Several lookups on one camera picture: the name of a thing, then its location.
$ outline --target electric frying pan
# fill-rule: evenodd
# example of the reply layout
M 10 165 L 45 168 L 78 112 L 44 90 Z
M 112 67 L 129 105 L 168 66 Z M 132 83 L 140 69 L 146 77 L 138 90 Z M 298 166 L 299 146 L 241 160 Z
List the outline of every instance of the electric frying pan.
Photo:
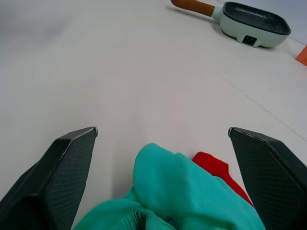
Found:
M 171 2 L 179 8 L 213 17 L 220 22 L 225 34 L 252 47 L 277 46 L 291 33 L 282 17 L 240 3 L 226 2 L 223 7 L 214 7 L 196 0 Z

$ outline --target orange object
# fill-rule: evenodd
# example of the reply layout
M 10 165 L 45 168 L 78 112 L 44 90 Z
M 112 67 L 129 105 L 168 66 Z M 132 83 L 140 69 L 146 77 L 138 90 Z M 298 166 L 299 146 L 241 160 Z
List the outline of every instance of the orange object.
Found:
M 303 51 L 296 57 L 296 60 L 300 63 L 303 63 L 307 66 L 307 46 L 303 49 Z

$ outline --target wooden handle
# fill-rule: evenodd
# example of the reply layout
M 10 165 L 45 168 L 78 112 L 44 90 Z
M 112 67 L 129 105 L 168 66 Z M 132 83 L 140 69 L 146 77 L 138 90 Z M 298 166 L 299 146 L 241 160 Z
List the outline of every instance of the wooden handle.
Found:
M 201 13 L 206 16 L 211 16 L 214 11 L 214 6 L 196 1 L 196 0 L 171 0 L 173 5 L 188 10 Z

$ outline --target teal cloth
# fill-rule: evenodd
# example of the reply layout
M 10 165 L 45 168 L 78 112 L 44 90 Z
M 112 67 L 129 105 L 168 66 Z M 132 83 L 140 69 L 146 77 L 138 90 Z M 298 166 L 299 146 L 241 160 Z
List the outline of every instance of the teal cloth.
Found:
M 138 154 L 133 187 L 93 208 L 74 230 L 264 230 L 256 210 L 222 179 L 155 144 Z

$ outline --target tabletop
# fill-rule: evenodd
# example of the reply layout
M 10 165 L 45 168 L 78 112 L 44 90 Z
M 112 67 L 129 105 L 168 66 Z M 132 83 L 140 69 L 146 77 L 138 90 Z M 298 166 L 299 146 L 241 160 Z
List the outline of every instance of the tabletop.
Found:
M 99 136 L 75 222 L 132 186 L 149 142 L 211 153 L 241 186 L 229 127 L 279 139 L 307 163 L 307 67 L 294 40 L 252 48 L 168 0 L 10 0 L 0 11 L 0 197 L 54 139 L 87 126 Z

